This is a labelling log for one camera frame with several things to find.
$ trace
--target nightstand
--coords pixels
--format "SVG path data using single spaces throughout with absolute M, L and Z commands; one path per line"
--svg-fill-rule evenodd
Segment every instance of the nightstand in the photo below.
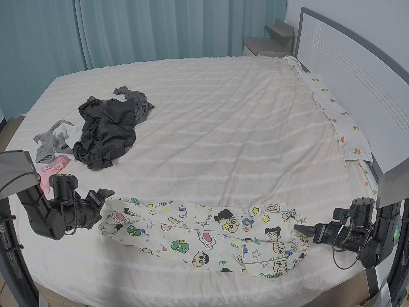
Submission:
M 294 27 L 276 19 L 274 26 L 265 27 L 272 38 L 244 38 L 243 56 L 284 57 L 291 54 Z

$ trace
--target mattress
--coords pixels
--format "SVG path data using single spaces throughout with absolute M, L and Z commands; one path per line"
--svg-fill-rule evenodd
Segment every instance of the mattress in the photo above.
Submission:
M 81 127 L 79 105 L 90 95 L 116 98 L 114 88 L 123 85 L 144 92 L 156 108 L 112 167 L 91 171 L 71 161 L 63 170 L 78 178 L 82 197 L 105 188 L 144 202 L 286 202 L 310 225 L 330 221 L 334 208 L 348 208 L 353 198 L 373 197 L 367 165 L 344 161 L 335 130 L 306 83 L 283 60 L 266 56 L 152 61 L 59 77 L 8 150 L 35 156 L 33 136 L 59 119 Z M 331 248 L 314 244 L 288 277 L 269 279 L 154 258 L 102 238 L 97 226 L 53 241 L 35 235 L 17 197 L 10 200 L 34 280 L 93 307 L 302 306 L 363 269 L 360 263 L 337 269 Z M 354 254 L 336 258 L 347 266 Z

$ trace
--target cartoon print pajamas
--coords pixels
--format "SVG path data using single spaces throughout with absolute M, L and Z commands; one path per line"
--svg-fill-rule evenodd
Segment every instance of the cartoon print pajamas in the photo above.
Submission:
M 294 230 L 305 219 L 285 203 L 250 209 L 126 197 L 105 203 L 111 214 L 101 224 L 103 236 L 195 267 L 277 278 L 309 251 L 308 238 Z

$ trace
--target pink tongue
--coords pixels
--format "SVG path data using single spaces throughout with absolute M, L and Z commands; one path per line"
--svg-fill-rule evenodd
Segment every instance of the pink tongue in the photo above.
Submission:
M 125 217 L 124 217 L 122 214 L 120 214 L 119 212 L 117 212 L 117 218 L 118 218 L 120 221 L 125 221 Z
M 205 232 L 203 233 L 203 238 L 207 241 L 207 242 L 212 242 L 212 238 L 210 237 L 210 234 Z

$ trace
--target headboard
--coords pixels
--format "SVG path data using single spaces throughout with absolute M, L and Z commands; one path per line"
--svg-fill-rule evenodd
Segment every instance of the headboard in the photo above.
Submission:
M 301 8 L 294 56 L 363 130 L 385 173 L 409 157 L 409 73 L 345 26 Z

